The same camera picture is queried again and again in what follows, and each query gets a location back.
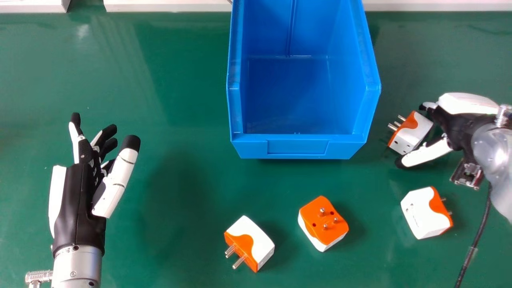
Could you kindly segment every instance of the blue storage container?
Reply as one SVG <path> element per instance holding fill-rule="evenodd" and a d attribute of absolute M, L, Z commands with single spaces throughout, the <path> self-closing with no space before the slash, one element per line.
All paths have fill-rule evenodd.
<path fill-rule="evenodd" d="M 242 158 L 348 159 L 380 79 L 361 0 L 234 0 L 227 99 Z"/>

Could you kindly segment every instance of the black and white robotic hand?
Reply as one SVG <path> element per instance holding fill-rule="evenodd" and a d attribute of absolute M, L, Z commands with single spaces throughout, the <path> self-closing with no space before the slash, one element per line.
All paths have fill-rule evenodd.
<path fill-rule="evenodd" d="M 389 147 L 402 154 L 397 167 L 407 169 L 462 151 L 463 159 L 450 180 L 477 190 L 487 178 L 493 187 L 493 205 L 512 222 L 512 106 L 474 94 L 445 93 L 437 102 L 424 102 L 419 110 L 432 121 L 419 115 L 401 117 L 404 123 L 395 122 L 397 127 L 388 125 L 395 131 Z M 419 145 L 436 125 L 443 134 Z"/>
<path fill-rule="evenodd" d="M 129 135 L 117 157 L 103 162 L 117 147 L 117 127 L 106 127 L 89 142 L 78 113 L 71 116 L 69 132 L 74 164 L 54 166 L 50 185 L 53 271 L 27 273 L 29 287 L 49 281 L 52 288 L 100 287 L 106 219 L 121 199 L 139 153 L 140 139 Z"/>

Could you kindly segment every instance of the power adapter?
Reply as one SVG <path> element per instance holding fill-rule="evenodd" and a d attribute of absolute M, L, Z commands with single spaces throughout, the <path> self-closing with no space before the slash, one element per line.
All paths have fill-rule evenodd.
<path fill-rule="evenodd" d="M 434 187 L 407 193 L 400 202 L 407 224 L 417 239 L 441 235 L 453 226 L 451 212 Z"/>
<path fill-rule="evenodd" d="M 236 253 L 238 260 L 233 264 L 233 269 L 245 262 L 251 270 L 257 272 L 274 254 L 274 243 L 252 222 L 247 216 L 238 219 L 226 232 L 224 239 L 229 248 L 226 250 L 226 258 Z"/>
<path fill-rule="evenodd" d="M 388 127 L 394 131 L 388 147 L 404 155 L 419 146 L 434 123 L 416 111 L 411 112 L 407 118 L 400 115 L 398 118 L 403 121 L 402 124 L 396 121 L 394 124 L 388 124 Z"/>
<path fill-rule="evenodd" d="M 299 210 L 298 224 L 320 252 L 331 248 L 349 231 L 347 222 L 324 196 L 319 196 Z"/>

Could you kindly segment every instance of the metal prong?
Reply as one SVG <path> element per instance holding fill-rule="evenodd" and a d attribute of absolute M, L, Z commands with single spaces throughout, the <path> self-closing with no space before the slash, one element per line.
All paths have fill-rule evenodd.
<path fill-rule="evenodd" d="M 224 252 L 226 254 L 226 258 L 229 258 L 231 255 L 233 255 L 234 253 L 234 244 L 231 245 L 227 250 L 226 252 Z"/>
<path fill-rule="evenodd" d="M 398 130 L 398 128 L 396 128 L 395 126 L 393 126 L 393 124 L 391 124 L 391 123 L 389 123 L 389 124 L 388 124 L 388 128 L 389 128 L 389 129 L 391 129 L 391 130 L 393 130 L 393 131 Z"/>
<path fill-rule="evenodd" d="M 245 260 L 245 255 L 240 257 L 240 258 L 238 258 L 238 260 L 232 266 L 233 269 L 238 268 L 238 266 L 240 266 L 240 264 L 242 264 L 242 262 L 244 262 L 244 260 Z"/>

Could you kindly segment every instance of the green table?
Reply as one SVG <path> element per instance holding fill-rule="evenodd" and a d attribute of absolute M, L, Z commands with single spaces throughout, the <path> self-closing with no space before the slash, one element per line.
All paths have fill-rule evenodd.
<path fill-rule="evenodd" d="M 448 181 L 460 153 L 395 168 L 387 123 L 446 91 L 511 102 L 512 13 L 368 13 L 382 95 L 368 143 L 349 161 L 241 160 L 229 142 L 228 13 L 0 15 L 0 287 L 51 269 L 54 164 L 72 163 L 67 124 L 114 122 L 140 156 L 106 233 L 103 287 L 450 287 L 480 222 L 482 191 Z M 455 226 L 417 241 L 399 208 L 435 186 Z M 327 196 L 349 234 L 318 252 L 299 208 Z M 275 254 L 233 271 L 223 232 L 241 215 Z M 465 287 L 510 287 L 512 228 L 492 210 Z"/>

